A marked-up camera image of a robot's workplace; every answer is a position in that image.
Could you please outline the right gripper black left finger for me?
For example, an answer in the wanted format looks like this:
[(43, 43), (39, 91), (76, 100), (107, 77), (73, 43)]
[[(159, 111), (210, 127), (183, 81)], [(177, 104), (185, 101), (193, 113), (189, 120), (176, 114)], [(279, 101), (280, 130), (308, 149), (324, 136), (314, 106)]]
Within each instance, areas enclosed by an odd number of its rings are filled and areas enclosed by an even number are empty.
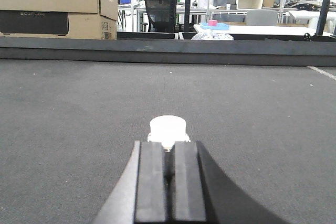
[(165, 223), (168, 220), (164, 150), (136, 141), (128, 163), (93, 223)]

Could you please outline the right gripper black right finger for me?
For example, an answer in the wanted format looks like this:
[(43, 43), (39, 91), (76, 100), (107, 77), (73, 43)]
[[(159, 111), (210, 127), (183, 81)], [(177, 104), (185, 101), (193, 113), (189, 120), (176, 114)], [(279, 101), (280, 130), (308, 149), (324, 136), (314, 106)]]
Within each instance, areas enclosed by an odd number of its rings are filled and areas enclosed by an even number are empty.
[(173, 223), (285, 223), (239, 188), (200, 142), (176, 142)]

